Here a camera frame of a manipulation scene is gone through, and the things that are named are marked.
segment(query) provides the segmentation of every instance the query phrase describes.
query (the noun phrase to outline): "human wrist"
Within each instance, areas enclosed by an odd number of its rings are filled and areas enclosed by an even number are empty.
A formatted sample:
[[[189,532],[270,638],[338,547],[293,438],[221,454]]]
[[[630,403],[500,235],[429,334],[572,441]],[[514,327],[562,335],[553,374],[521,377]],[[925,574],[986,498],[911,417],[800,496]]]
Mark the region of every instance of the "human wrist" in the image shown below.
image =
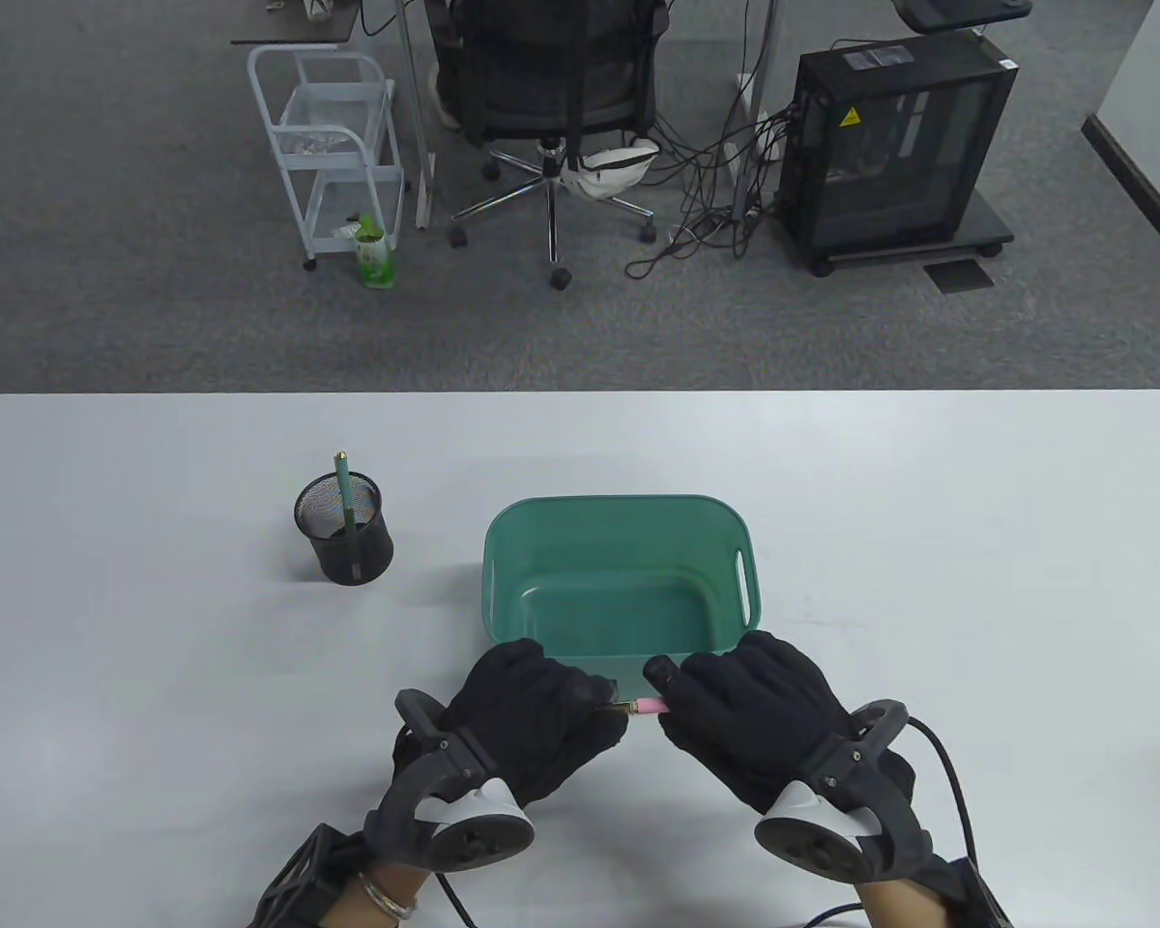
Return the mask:
[[[429,879],[429,873],[425,870],[384,862],[371,863],[362,875],[386,898],[404,908],[413,907],[416,892]],[[321,928],[394,928],[397,923],[369,898],[360,876],[351,876],[320,925]]]
[[[872,928],[955,928],[942,898],[911,879],[858,884],[855,892]]]

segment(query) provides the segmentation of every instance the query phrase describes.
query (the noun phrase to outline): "green plastic basin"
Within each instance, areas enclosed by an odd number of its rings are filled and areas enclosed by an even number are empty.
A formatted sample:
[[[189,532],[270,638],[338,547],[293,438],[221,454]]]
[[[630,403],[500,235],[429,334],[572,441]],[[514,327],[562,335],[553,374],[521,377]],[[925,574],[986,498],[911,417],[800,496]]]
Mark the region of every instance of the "green plastic basin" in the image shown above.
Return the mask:
[[[486,531],[484,623],[495,641],[653,693],[654,654],[739,644],[761,619],[752,538],[708,495],[557,495],[503,509]]]

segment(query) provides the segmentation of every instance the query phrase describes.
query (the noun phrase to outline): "gray carpet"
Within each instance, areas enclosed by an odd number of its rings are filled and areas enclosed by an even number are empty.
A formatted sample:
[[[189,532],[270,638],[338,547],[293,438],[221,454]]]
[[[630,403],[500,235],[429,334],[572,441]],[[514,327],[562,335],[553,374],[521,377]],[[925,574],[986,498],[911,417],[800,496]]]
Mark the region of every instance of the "gray carpet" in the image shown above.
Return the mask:
[[[781,101],[793,53],[904,34],[889,0],[786,1]],[[918,262],[814,280],[770,224],[742,261],[632,282],[636,220],[575,198],[565,292],[532,202],[466,251],[442,222],[407,231],[390,292],[361,290],[349,259],[306,275],[226,3],[7,5],[0,392],[1160,386],[1160,240],[1079,133],[1146,6],[1041,0],[994,30],[1022,73],[981,187],[1018,240],[983,262],[996,287],[947,297]],[[739,36],[740,8],[677,0],[660,107],[695,140],[722,123]],[[478,167],[438,144],[438,219],[488,189]],[[637,198],[672,212],[679,194]]]

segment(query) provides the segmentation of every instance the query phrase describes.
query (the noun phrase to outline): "computer tower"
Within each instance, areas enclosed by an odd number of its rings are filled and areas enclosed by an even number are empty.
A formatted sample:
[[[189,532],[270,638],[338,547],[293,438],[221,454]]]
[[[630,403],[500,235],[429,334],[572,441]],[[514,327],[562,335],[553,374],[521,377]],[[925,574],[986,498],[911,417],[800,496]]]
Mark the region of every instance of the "computer tower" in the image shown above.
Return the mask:
[[[804,261],[955,238],[1017,71],[974,31],[803,56],[775,206]]]

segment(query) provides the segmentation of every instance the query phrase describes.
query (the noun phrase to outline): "gloved hand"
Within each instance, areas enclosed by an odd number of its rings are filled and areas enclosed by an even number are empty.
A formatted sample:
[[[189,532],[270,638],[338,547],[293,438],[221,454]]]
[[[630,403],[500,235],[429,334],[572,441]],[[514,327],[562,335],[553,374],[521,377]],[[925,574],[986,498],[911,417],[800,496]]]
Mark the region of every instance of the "gloved hand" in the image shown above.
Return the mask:
[[[628,716],[601,711],[614,695],[611,681],[545,658],[539,644],[522,638],[481,655],[440,728],[469,728],[523,809],[624,737]],[[400,731],[396,774],[420,755],[421,744]]]
[[[665,737],[761,814],[828,734],[857,734],[820,668],[769,632],[748,632],[730,653],[693,654],[682,667],[652,658],[645,677],[669,706],[658,717]],[[911,800],[911,764],[886,751],[879,767]]]

